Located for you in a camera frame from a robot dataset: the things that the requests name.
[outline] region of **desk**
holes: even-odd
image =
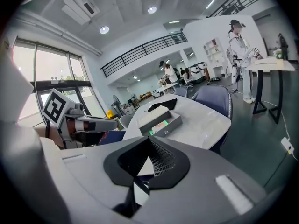
[[[283,97],[283,80],[282,80],[282,71],[295,71],[294,67],[288,62],[283,61],[282,65],[278,65],[275,62],[275,59],[273,57],[268,57],[263,60],[256,60],[256,63],[260,64],[252,64],[246,68],[246,70],[257,70],[257,92],[256,92],[256,102],[254,104],[254,109],[252,114],[258,114],[261,112],[265,112],[267,110],[266,106],[262,103],[262,91],[263,91],[263,70],[277,70],[278,71],[278,77],[279,77],[279,101],[278,106],[269,109],[269,114],[274,119],[275,123],[278,124],[279,117],[281,113],[282,108],[282,97]]]
[[[141,106],[133,116],[123,140],[142,136],[137,127],[137,119],[147,114],[147,110],[155,103],[177,98],[173,112],[181,115],[182,122],[166,138],[195,147],[210,149],[230,128],[229,118],[211,108],[182,96],[167,94]]]
[[[162,87],[160,87],[160,88],[158,88],[158,89],[156,89],[156,90],[157,90],[158,92],[163,92],[163,93],[164,93],[165,90],[167,90],[167,89],[169,89],[169,88],[175,86],[176,84],[177,84],[177,83],[167,84],[167,85],[162,86]]]

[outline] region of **window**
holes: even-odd
[[[82,59],[75,54],[51,46],[17,38],[13,59],[25,78],[34,86],[18,123],[23,126],[44,125],[40,113],[52,88],[77,103],[82,103],[87,115],[105,117],[105,112],[93,93]],[[64,83],[51,84],[51,77]]]

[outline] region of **desk leg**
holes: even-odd
[[[283,80],[282,80],[282,71],[278,71],[278,76],[279,76],[279,101],[278,101],[278,106],[269,109],[269,114],[272,116],[274,119],[275,123],[278,124],[279,122],[279,117],[281,113],[281,108],[282,108],[282,96],[284,94],[284,88],[283,88]]]
[[[261,112],[267,111],[266,106],[262,103],[262,91],[263,91],[263,71],[257,71],[258,78],[257,78],[257,91],[256,91],[256,102],[254,104],[252,114],[259,114]],[[258,105],[261,105],[262,109],[257,110]]]

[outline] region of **window frame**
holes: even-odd
[[[95,95],[95,93],[93,91],[93,88],[92,88],[92,85],[89,81],[89,78],[88,78],[87,72],[85,70],[84,63],[83,63],[83,60],[82,60],[81,56],[78,56],[78,55],[73,54],[69,51],[64,51],[62,49],[55,48],[55,47],[52,47],[52,46],[49,46],[49,45],[46,45],[46,44],[43,44],[43,43],[34,42],[34,41],[19,38],[19,37],[16,38],[16,40],[14,42],[14,46],[18,46],[18,43],[20,43],[20,44],[22,44],[22,43],[23,44],[29,44],[30,46],[33,45],[35,47],[34,48],[33,61],[32,61],[33,62],[32,63],[33,81],[29,81],[29,82],[34,87],[32,93],[34,93],[35,96],[36,96],[37,106],[38,106],[39,112],[40,112],[44,122],[47,119],[46,119],[46,117],[43,116],[43,113],[42,113],[43,102],[42,102],[41,95],[45,94],[45,93],[48,93],[48,91],[51,91],[53,88],[57,89],[59,92],[74,90],[76,92],[76,95],[77,95],[80,103],[82,103],[82,105],[84,107],[85,113],[87,115],[91,115],[89,110],[88,110],[88,107],[86,106],[86,104],[83,100],[83,97],[81,96],[79,88],[88,87],[88,88],[90,88],[92,95],[94,95],[95,97],[96,97],[96,95]],[[57,51],[59,53],[64,53],[66,55],[67,62],[68,62],[68,67],[69,67],[70,74],[71,74],[71,77],[72,77],[73,80],[65,80],[63,83],[58,83],[58,84],[51,84],[51,80],[36,81],[36,53],[37,53],[37,50],[38,50],[39,46],[42,47],[44,51],[48,50],[49,52],[50,51]],[[85,79],[86,79],[85,81],[75,79],[73,69],[72,69],[72,66],[71,66],[71,58],[79,60],[82,71],[83,71],[83,74],[84,74]],[[103,113],[105,114],[105,111],[104,111],[104,109],[103,109],[103,107],[102,107],[102,105],[99,102],[97,97],[96,97],[96,100],[98,101],[98,103],[100,105],[100,108],[102,109]]]

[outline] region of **white sneaker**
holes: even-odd
[[[252,100],[251,98],[245,98],[243,99],[247,104],[251,104],[252,103]]]

